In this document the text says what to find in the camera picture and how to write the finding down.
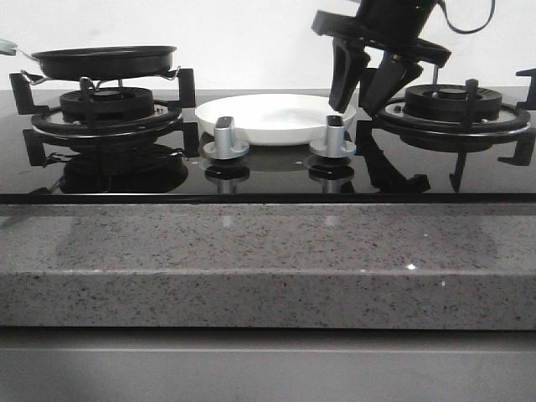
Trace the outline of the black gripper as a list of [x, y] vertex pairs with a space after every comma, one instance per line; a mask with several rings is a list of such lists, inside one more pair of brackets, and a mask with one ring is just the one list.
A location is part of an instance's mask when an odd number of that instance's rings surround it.
[[[358, 105], [375, 116], [404, 86], [421, 76], [418, 61], [444, 66], [451, 51], [420, 38], [437, 4], [377, 0], [362, 1], [353, 17], [317, 12], [313, 32], [333, 38], [329, 105], [336, 112], [345, 112], [361, 78]], [[367, 47], [385, 52], [376, 69], [367, 68]]]

